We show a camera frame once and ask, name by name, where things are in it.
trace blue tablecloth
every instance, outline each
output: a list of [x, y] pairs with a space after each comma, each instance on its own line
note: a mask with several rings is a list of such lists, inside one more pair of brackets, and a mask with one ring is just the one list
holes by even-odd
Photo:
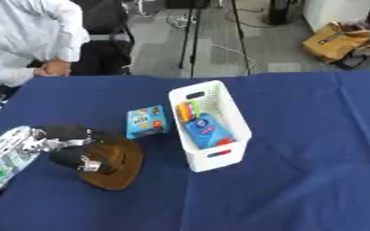
[[[123, 191], [43, 155], [0, 198], [0, 230], [370, 231], [370, 71], [221, 79], [254, 130], [245, 158], [193, 173], [175, 128], [138, 140], [144, 165]], [[165, 105], [188, 79], [35, 79], [0, 112], [18, 125], [125, 133], [130, 109]]]

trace white plastic basket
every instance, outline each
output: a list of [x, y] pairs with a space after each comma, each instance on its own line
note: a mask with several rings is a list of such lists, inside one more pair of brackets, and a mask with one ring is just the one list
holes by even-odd
[[[234, 136], [236, 141], [200, 150], [190, 139], [177, 115], [177, 105], [187, 99], [196, 100], [199, 111], [213, 115]], [[252, 133], [223, 82], [215, 80], [174, 89], [170, 92], [170, 102], [180, 134], [180, 142], [193, 171], [212, 170], [243, 160], [245, 148]], [[228, 153], [212, 156], [220, 152]]]

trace basket handle hole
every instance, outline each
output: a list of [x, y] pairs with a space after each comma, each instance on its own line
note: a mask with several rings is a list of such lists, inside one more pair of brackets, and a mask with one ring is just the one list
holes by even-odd
[[204, 97], [204, 96], [205, 96], [205, 92], [200, 91], [200, 92], [197, 92], [197, 93], [187, 95], [187, 99], [193, 99], [193, 98]]

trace hat brim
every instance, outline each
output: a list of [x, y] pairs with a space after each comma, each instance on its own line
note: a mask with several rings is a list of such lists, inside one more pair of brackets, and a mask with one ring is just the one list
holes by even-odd
[[134, 180], [142, 166], [143, 154], [140, 146], [134, 141], [120, 136], [114, 139], [114, 145], [125, 154], [125, 164], [111, 174], [82, 171], [79, 176], [99, 188], [121, 190]]

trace white shirt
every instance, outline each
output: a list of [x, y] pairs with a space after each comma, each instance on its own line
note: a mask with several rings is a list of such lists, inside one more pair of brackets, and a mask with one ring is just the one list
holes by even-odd
[[[78, 61], [89, 41], [81, 8], [70, 0], [0, 0], [0, 51], [29, 60]], [[11, 69], [0, 57], [0, 84], [20, 86], [34, 69]]]

